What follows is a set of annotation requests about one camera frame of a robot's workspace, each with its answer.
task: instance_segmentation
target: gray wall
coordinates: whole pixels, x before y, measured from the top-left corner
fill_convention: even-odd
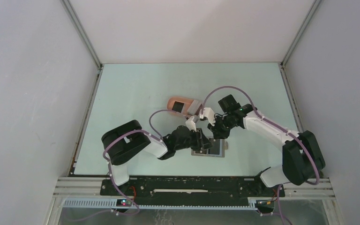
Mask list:
[[[360,1],[324,0],[287,72],[347,224],[360,224]]]
[[[96,74],[59,0],[0,0],[0,224],[42,224]]]

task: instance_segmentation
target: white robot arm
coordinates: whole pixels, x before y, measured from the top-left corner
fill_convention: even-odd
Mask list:
[[[204,108],[200,115],[200,119],[209,121],[208,128],[214,138],[226,139],[232,128],[241,127],[263,136],[282,151],[282,165],[269,167],[255,177],[264,186],[270,188],[287,182],[301,185],[314,176],[313,166],[306,154],[301,152],[301,146],[295,138],[302,141],[318,170],[325,167],[321,150],[310,131],[301,133],[280,127],[257,109],[254,110],[250,104],[241,107],[232,95],[221,99],[219,104],[225,112],[223,116],[215,114],[211,108]]]

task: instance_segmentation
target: white cable tray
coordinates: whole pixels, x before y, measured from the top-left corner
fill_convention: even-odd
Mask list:
[[[101,198],[67,198],[64,200],[64,208],[98,208],[119,209],[127,208],[116,206],[117,199]],[[174,210],[255,210],[255,200],[249,200],[249,206],[173,206],[173,205],[139,205],[140,209],[174,209]]]

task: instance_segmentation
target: table surface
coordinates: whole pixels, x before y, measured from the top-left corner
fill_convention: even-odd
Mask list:
[[[74,174],[107,174],[101,142],[105,132],[136,119],[144,130],[153,133],[148,119],[153,112],[165,109],[170,97],[203,101],[212,90],[224,85],[243,89],[266,117],[296,130],[277,63],[105,64]],[[222,89],[209,98],[206,106],[222,113],[217,101],[229,94],[241,105],[248,103],[237,90]],[[162,135],[184,122],[168,112],[152,119]],[[200,121],[197,126],[206,136],[212,136],[207,124]],[[254,176],[282,163],[281,152],[251,131],[236,127],[227,141],[229,149],[224,158],[192,156],[191,149],[185,149],[161,161],[142,151],[128,162],[128,171],[130,175]]]

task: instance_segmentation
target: purple cable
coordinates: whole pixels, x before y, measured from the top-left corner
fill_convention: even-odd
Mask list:
[[[262,217],[266,217],[266,216],[281,216],[279,213],[261,213],[259,210],[257,211],[257,213],[259,213]],[[290,219],[288,219],[287,217],[284,216],[284,219],[288,221],[288,223],[290,225],[293,225],[292,222],[290,221]]]
[[[182,115],[182,116],[184,116],[184,117],[186,118],[186,116],[183,115],[183,114],[181,114],[180,112],[177,112],[177,111],[174,111],[174,110],[170,110],[170,109],[161,109],[161,110],[158,110],[158,111],[154,112],[153,114],[151,114],[150,119],[148,120],[148,122],[150,123],[150,127],[155,131],[155,133],[157,133],[157,134],[159,135],[160,138],[162,138],[161,133],[159,133],[159,132],[152,126],[152,123],[151,123],[151,118],[152,118],[155,114],[160,113],[160,112],[173,112],[173,113],[178,113],[178,114],[180,114],[180,115]]]
[[[277,189],[277,203],[278,203],[278,211],[279,211],[279,216],[281,217],[282,223],[285,225],[285,220],[289,221],[290,224],[292,224],[290,222],[289,219],[287,219],[283,214],[282,214],[282,210],[281,210],[281,203],[279,203],[279,192],[281,191],[281,186],[283,186],[282,184],[278,185],[278,189]]]
[[[293,139],[300,145],[300,147],[303,149],[304,154],[306,154],[308,160],[310,161],[310,163],[311,163],[311,165],[312,165],[312,167],[313,167],[314,173],[315,173],[315,177],[316,177],[316,181],[315,181],[314,183],[313,183],[313,182],[310,182],[310,181],[308,181],[308,180],[306,181],[306,183],[312,184],[312,185],[318,185],[318,184],[319,184],[319,173],[318,173],[318,169],[317,169],[317,167],[316,167],[316,165],[315,165],[315,163],[314,163],[313,158],[311,157],[310,153],[308,152],[308,150],[307,150],[307,148],[304,146],[304,144],[303,144],[295,135],[293,135],[292,133],[288,133],[288,131],[287,131],[285,128],[283,128],[283,127],[281,127],[280,125],[272,122],[271,120],[268,120],[268,119],[266,119],[266,118],[263,118],[263,117],[259,114],[259,112],[256,110],[256,107],[255,107],[255,105],[253,104],[252,99],[251,99],[251,98],[249,97],[249,95],[248,95],[246,92],[244,92],[242,89],[237,88],[237,87],[234,87],[234,86],[222,86],[222,87],[218,87],[218,88],[214,89],[211,93],[209,93],[208,96],[205,98],[205,100],[204,100],[204,102],[203,102],[203,104],[202,104],[202,109],[205,107],[205,104],[206,104],[206,101],[208,100],[208,98],[209,98],[214,92],[216,92],[216,91],[218,91],[218,90],[220,90],[220,89],[224,89],[224,88],[231,88],[231,89],[235,89],[235,90],[238,90],[238,91],[242,92],[242,94],[244,94],[244,95],[248,98],[250,104],[252,105],[253,111],[256,113],[256,115],[257,115],[258,117],[260,117],[263,121],[266,121],[267,123],[269,123],[269,124],[273,125],[274,127],[278,128],[278,129],[281,130],[282,132],[286,133],[287,135],[289,135],[291,138],[293,138]]]
[[[114,210],[117,214],[121,214],[121,215],[126,215],[126,216],[132,216],[132,215],[136,215],[137,213],[140,212],[140,208],[139,206],[132,200],[130,199],[129,197],[127,197],[123,192],[121,192],[121,190],[118,188],[118,186],[115,184],[115,181],[114,181],[114,177],[113,177],[113,172],[112,172],[112,169],[111,169],[111,160],[106,156],[106,153],[108,152],[108,150],[113,146],[115,145],[116,143],[118,143],[120,140],[122,140],[123,138],[125,138],[126,136],[128,135],[131,135],[131,134],[135,134],[135,133],[143,133],[143,134],[146,134],[154,139],[156,139],[157,141],[161,141],[161,139],[155,137],[154,135],[148,133],[147,131],[145,130],[132,130],[132,131],[129,131],[127,132],[126,134],[124,135],[121,135],[120,137],[118,137],[117,139],[115,139],[111,144],[109,144],[107,146],[107,148],[104,150],[103,152],[103,158],[105,158],[107,160],[107,164],[108,164],[108,171],[109,171],[109,174],[110,174],[110,180],[112,182],[112,185],[114,185],[114,188],[118,191],[118,193],[120,195],[122,195],[124,198],[126,198],[127,200],[129,200],[136,208],[137,208],[137,212],[133,212],[133,213],[123,213],[123,212],[118,212],[116,210]]]
[[[89,218],[92,218],[93,216],[96,216],[96,215],[98,215],[98,214],[100,214],[100,213],[105,213],[105,212],[111,212],[111,210],[101,210],[101,211],[98,211],[98,212],[96,212],[96,213],[93,213],[93,214],[91,214],[91,215],[88,215],[87,217],[80,218],[80,219],[69,219],[69,218],[66,216],[66,214],[64,214],[64,218],[65,218],[67,221],[69,221],[69,222],[81,222],[81,221],[85,221],[85,220],[87,220],[87,219],[89,219]]]

